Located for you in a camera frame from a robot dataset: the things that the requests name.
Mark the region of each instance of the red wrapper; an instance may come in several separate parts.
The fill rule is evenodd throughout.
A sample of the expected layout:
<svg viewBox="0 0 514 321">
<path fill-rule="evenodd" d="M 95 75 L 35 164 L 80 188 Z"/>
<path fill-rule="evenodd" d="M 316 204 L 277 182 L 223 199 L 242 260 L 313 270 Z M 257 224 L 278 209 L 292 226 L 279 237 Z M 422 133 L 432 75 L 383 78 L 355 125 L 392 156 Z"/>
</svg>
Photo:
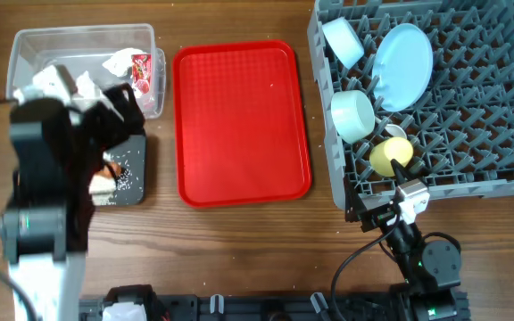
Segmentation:
<svg viewBox="0 0 514 321">
<path fill-rule="evenodd" d="M 138 88 L 142 94 L 150 91 L 152 79 L 152 55 L 132 55 L 132 86 Z"/>
</svg>

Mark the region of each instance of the wood grain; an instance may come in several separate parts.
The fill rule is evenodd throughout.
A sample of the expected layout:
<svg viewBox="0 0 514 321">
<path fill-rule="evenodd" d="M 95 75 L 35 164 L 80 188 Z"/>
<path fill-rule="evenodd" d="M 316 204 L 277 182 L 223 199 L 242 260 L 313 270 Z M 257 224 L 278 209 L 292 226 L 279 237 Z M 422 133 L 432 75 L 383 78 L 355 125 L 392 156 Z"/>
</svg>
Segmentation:
<svg viewBox="0 0 514 321">
<path fill-rule="evenodd" d="M 83 296 L 104 295 L 123 284 L 152 284 L 158 293 L 198 296 L 326 292 L 342 260 L 377 237 L 363 234 L 357 224 L 345 224 L 332 201 L 319 89 L 306 37 L 312 1 L 6 3 L 0 5 L 0 96 L 13 37 L 20 29 L 147 22 L 168 62 L 181 46 L 267 38 L 283 39 L 297 54 L 313 169 L 306 196 L 215 210 L 187 207 L 176 188 L 170 79 L 162 116 L 146 123 L 150 152 L 145 201 L 101 208 L 95 214 Z M 11 192 L 16 164 L 8 142 L 8 114 L 9 108 L 0 106 L 0 211 Z M 514 197 L 432 202 L 419 226 L 423 232 L 442 231 L 461 241 L 461 289 L 469 292 L 475 320 L 514 319 Z M 401 280 L 396 265 L 374 249 L 346 269 L 339 291 L 384 291 Z M 0 285 L 0 320 L 10 319 L 12 295 Z"/>
</svg>

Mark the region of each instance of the clear plastic bin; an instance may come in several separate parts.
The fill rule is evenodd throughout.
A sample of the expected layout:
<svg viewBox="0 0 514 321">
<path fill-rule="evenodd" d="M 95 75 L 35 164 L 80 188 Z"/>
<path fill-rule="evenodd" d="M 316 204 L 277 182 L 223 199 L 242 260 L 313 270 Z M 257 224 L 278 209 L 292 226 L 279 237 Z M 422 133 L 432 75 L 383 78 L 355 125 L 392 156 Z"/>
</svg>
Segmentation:
<svg viewBox="0 0 514 321">
<path fill-rule="evenodd" d="M 138 100 L 138 104 L 146 118 L 156 118 L 162 114 L 165 57 L 162 50 L 156 49 L 153 28 L 149 24 L 21 30 L 13 42 L 5 94 L 12 98 L 13 90 L 31 84 L 33 75 L 52 64 L 64 65 L 73 79 L 88 71 L 90 78 L 101 88 L 131 82 L 129 75 L 118 78 L 103 67 L 103 62 L 125 48 L 136 48 L 153 55 L 152 70 L 155 72 L 151 88 L 155 90 L 152 99 Z"/>
</svg>

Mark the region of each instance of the gray dish rack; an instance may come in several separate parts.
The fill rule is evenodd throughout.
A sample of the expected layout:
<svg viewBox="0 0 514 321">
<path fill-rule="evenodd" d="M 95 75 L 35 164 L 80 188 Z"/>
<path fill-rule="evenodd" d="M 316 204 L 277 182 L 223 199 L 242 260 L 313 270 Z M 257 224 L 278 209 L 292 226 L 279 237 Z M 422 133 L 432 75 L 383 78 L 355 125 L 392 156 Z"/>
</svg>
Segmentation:
<svg viewBox="0 0 514 321">
<path fill-rule="evenodd" d="M 339 17 L 352 24 L 365 48 L 350 70 L 322 34 L 322 24 Z M 413 23 L 427 34 L 434 70 L 422 97 L 391 113 L 373 94 L 378 79 L 371 78 L 371 70 L 383 37 L 401 23 Z M 344 180 L 368 208 L 394 196 L 394 180 L 379 176 L 368 161 L 390 122 L 406 130 L 414 146 L 408 169 L 425 178 L 432 199 L 514 195 L 514 0 L 368 0 L 352 6 L 316 0 L 307 35 L 337 207 L 344 209 Z M 383 119 L 371 136 L 355 144 L 341 139 L 330 114 L 332 95 L 345 90 L 366 93 Z"/>
</svg>

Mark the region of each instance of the red plastic tray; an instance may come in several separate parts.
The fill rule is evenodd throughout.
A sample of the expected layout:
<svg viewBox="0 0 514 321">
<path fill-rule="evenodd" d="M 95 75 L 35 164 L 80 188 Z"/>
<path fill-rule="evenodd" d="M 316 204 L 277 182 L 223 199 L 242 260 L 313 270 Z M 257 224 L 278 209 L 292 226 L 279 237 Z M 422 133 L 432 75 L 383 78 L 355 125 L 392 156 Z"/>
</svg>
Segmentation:
<svg viewBox="0 0 514 321">
<path fill-rule="evenodd" d="M 194 207 L 296 199 L 311 166 L 294 52 L 188 47 L 173 61 L 178 191 Z"/>
</svg>

